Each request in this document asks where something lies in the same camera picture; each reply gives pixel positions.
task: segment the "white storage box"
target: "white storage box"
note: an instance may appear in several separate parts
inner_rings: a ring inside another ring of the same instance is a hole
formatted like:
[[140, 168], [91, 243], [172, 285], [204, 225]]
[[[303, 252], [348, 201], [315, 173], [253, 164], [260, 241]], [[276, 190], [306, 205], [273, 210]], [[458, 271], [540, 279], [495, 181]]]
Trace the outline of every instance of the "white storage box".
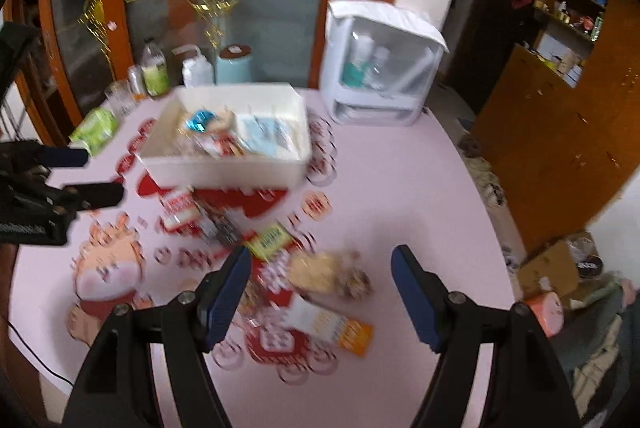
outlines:
[[[177, 88], [145, 146], [138, 153], [151, 177], [161, 187], [294, 188], [306, 177], [311, 140], [305, 100], [289, 84], [238, 84]], [[208, 156], [167, 155], [174, 150], [178, 121], [185, 111], [200, 109], [236, 114], [274, 116], [297, 123], [299, 156], [282, 160], [258, 155], [215, 159]]]
[[422, 15], [367, 0], [329, 1], [320, 92], [332, 119], [411, 125], [447, 45]]

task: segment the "dark doorway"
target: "dark doorway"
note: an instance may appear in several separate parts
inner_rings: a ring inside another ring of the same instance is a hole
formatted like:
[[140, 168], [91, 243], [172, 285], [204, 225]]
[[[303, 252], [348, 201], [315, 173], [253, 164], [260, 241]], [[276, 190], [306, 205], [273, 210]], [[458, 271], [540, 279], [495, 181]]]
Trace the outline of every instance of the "dark doorway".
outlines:
[[532, 44], [540, 25], [533, 0], [474, 0], [444, 82], [479, 114], [514, 44]]

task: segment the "white plastic bottle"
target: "white plastic bottle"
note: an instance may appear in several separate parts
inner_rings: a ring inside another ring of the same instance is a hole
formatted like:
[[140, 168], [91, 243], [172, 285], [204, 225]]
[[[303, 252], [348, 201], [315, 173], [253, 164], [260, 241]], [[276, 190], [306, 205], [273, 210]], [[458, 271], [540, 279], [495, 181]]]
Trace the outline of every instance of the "white plastic bottle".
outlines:
[[362, 87], [367, 62], [375, 45], [373, 38], [368, 34], [353, 33], [350, 58], [342, 70], [342, 84], [348, 87]]
[[386, 88], [386, 81], [383, 70], [386, 61], [389, 60], [389, 50], [386, 47], [376, 47], [373, 58], [364, 73], [362, 84], [370, 87], [374, 91], [383, 91]]
[[171, 90], [166, 59], [153, 38], [145, 39], [145, 49], [140, 59], [146, 91], [152, 98], [161, 98]]
[[213, 85], [213, 66], [202, 54], [200, 48], [195, 44], [176, 47], [174, 54], [181, 54], [187, 51], [195, 51], [196, 56], [182, 61], [182, 80], [185, 87], [203, 87]]

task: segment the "pink table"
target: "pink table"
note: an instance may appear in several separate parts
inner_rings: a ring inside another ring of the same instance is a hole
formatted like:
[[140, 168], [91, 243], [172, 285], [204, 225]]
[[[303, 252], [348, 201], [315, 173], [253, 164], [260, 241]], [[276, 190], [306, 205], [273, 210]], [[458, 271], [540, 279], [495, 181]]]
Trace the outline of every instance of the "pink table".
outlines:
[[[242, 210], [242, 227], [247, 230], [278, 220], [316, 249], [359, 251], [375, 293], [360, 303], [333, 305], [375, 326], [372, 345], [360, 359], [310, 342], [294, 358], [295, 364], [278, 358], [270, 362], [256, 358], [256, 340], [248, 347], [242, 331], [232, 326], [226, 341], [206, 356], [207, 364], [237, 427], [408, 427], [437, 356], [418, 342], [396, 291], [389, 270], [393, 247], [408, 244], [423, 267], [440, 275], [449, 289], [460, 289], [482, 305], [508, 308], [513, 293], [500, 246], [462, 160], [432, 115], [422, 115], [409, 128], [341, 127], [326, 120], [318, 93], [304, 94], [317, 141], [308, 182], [291, 192], [208, 195]], [[149, 119], [158, 116], [163, 105], [144, 102], [87, 169], [60, 169], [51, 177], [53, 186], [122, 177], [127, 196], [120, 208], [95, 216], [81, 214], [63, 248], [20, 249], [11, 321], [43, 361], [72, 381], [88, 350], [82, 340], [91, 340], [113, 303], [164, 304], [220, 264], [219, 249], [188, 234], [161, 231], [157, 188], [129, 154], [140, 148]], [[129, 230], [124, 230], [114, 255], [120, 264], [118, 273], [111, 275], [116, 277], [111, 296], [95, 291], [92, 300], [83, 296], [81, 301], [76, 283], [91, 294], [97, 259], [104, 258], [104, 252], [88, 241], [99, 239], [109, 223], [122, 222], [122, 212], [128, 215]], [[143, 260], [132, 248], [136, 237]], [[48, 375], [13, 334], [12, 341], [39, 371], [69, 392], [68, 385]], [[481, 415], [489, 368], [490, 348], [485, 347], [466, 414], [469, 426], [477, 425]], [[165, 426], [178, 427], [158, 347], [154, 371]]]

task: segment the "clear glass cup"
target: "clear glass cup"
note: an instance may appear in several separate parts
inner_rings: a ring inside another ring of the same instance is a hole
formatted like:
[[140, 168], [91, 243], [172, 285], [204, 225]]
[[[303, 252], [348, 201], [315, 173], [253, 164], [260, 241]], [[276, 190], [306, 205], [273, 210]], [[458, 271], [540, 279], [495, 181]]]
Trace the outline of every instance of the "clear glass cup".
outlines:
[[110, 84], [104, 91], [111, 111], [117, 119], [123, 119], [130, 115], [137, 106], [128, 80], [118, 80]]

